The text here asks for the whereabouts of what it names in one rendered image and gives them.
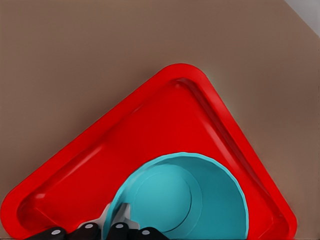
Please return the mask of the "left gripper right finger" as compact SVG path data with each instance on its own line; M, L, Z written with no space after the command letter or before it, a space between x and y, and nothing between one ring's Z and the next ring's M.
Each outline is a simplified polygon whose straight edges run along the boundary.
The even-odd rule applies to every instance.
M134 240L139 224L131 220L131 207L123 203L117 211L108 231L107 240Z

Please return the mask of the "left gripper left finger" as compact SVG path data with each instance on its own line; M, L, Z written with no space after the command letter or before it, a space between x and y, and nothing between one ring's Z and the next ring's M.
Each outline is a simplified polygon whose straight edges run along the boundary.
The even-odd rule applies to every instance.
M66 240L102 240L110 205L111 203L104 208L100 217L81 223L76 230L67 235Z

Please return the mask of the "teal bowl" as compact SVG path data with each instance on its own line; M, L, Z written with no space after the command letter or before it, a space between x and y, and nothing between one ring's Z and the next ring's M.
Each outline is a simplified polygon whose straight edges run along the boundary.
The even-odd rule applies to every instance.
M178 152L141 165L120 186L107 211L108 233L120 206L141 228L172 240L245 240L249 211L231 172L199 153Z

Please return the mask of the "red plastic tray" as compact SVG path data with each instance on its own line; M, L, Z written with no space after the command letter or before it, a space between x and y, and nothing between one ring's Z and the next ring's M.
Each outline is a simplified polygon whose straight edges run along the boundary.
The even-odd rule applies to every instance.
M222 99L198 68L165 67L7 194L4 229L24 239L50 227L73 232L100 217L140 166L197 153L238 181L248 207L245 240L293 240L297 219Z

